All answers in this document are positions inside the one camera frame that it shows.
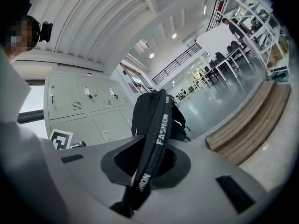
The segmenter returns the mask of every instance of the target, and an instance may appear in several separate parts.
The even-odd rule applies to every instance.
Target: standing person
[[[239,30],[239,28],[237,28],[233,23],[231,23],[228,19],[223,18],[222,22],[226,25],[228,25],[229,30],[231,31],[231,33],[234,35],[234,37],[239,41],[239,43],[241,43],[241,45],[243,46],[243,49],[247,48],[247,45],[245,44],[245,42],[243,41],[244,38],[244,34]],[[250,34],[250,30],[245,27],[244,25],[240,24],[239,25],[240,29],[242,29],[246,34]]]

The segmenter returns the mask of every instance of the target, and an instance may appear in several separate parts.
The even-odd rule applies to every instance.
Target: white shelving unit
[[[243,2],[239,0],[234,0],[239,4],[239,7],[236,8],[233,12],[226,13],[226,7],[223,9],[222,13],[220,13],[223,17],[227,18],[231,23],[233,23],[236,27],[239,27],[239,23],[243,23],[248,18],[256,18],[262,26],[259,28],[257,32],[255,32],[251,37],[247,37],[244,31],[240,29],[240,31],[245,35],[245,38],[247,39],[247,42],[250,44],[250,46],[253,48],[254,52],[256,53],[258,59],[261,61],[261,63],[264,65],[265,69],[267,70],[268,75],[272,74],[273,72],[281,72],[281,71],[289,71],[289,54],[285,54],[279,44],[280,39],[280,32],[281,32],[281,26],[279,22],[276,20],[276,18],[268,11],[265,7],[263,9],[268,13],[267,20],[264,22],[257,14],[257,8],[262,4],[258,0],[253,0],[253,4],[250,6],[244,4]],[[236,18],[238,20],[237,23],[233,22],[232,19]],[[275,21],[276,25],[272,27],[270,25],[270,20]],[[260,37],[261,35],[265,34],[266,39],[270,42],[268,46],[260,50],[259,46],[253,41],[253,38]],[[283,59],[278,60],[277,64],[273,67],[268,67],[267,63],[271,58],[271,49],[272,47],[276,45],[279,52],[281,53],[281,56]]]

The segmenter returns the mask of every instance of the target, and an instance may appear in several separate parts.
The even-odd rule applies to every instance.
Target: table leg
[[[211,79],[211,73],[209,73],[209,75],[207,75],[207,77],[209,78],[209,80],[212,82],[212,84],[215,84],[214,81]]]
[[[235,63],[236,67],[239,68],[237,62],[235,61],[235,59],[232,57],[233,62]]]
[[[228,61],[225,61],[226,62],[226,64],[228,65],[228,67],[230,68],[230,70],[232,71],[232,73],[234,74],[234,76],[236,77],[236,78],[238,78],[238,75],[235,73],[235,71],[234,71],[234,69],[232,68],[232,66],[230,65],[230,63],[228,62]]]
[[[207,85],[206,85],[206,83],[205,82],[203,82],[203,80],[201,79],[201,82],[207,87]]]
[[[200,91],[200,87],[199,87],[199,85],[197,85],[197,84],[195,84],[195,85],[197,86],[198,90]]]
[[[204,79],[206,80],[206,82],[209,84],[209,82],[208,82],[208,80],[207,80],[207,78],[206,78],[206,76],[204,75]]]
[[[222,78],[224,79],[224,81],[226,81],[226,78],[224,77],[223,73],[220,71],[220,69],[218,67],[216,67],[216,69],[218,70],[219,74],[222,76]]]
[[[219,81],[217,74],[213,71],[213,75],[215,76],[215,78]]]
[[[243,57],[245,58],[245,60],[247,61],[247,63],[249,64],[249,60],[247,58],[247,56],[245,55],[245,53],[242,51],[242,49],[239,47],[239,51],[242,53]]]

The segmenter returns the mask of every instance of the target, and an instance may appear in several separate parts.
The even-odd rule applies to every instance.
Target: window
[[[31,86],[31,91],[28,94],[24,104],[20,110],[20,113],[30,112],[35,110],[43,110],[43,93],[44,85],[34,85]],[[48,138],[46,132],[46,125],[44,120],[38,120],[34,122],[29,122],[25,124],[20,124],[20,126],[30,129],[35,133],[38,138]]]
[[[43,110],[43,90],[44,85],[31,86],[31,91],[28,94],[20,113],[29,112],[33,110]]]

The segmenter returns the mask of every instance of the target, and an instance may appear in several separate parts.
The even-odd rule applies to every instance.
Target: polished floor
[[[188,98],[178,104],[179,110],[186,119],[186,125],[191,129],[188,136],[192,140],[212,129],[231,114],[264,75],[263,67],[252,54],[248,55],[248,59],[250,65],[245,59],[238,62],[240,66],[237,72],[238,79],[228,70],[224,73],[226,82],[218,76],[219,82],[201,91],[193,91]]]
[[[269,191],[284,184],[299,151],[299,56],[290,41],[291,93],[285,111],[272,134],[240,167]]]

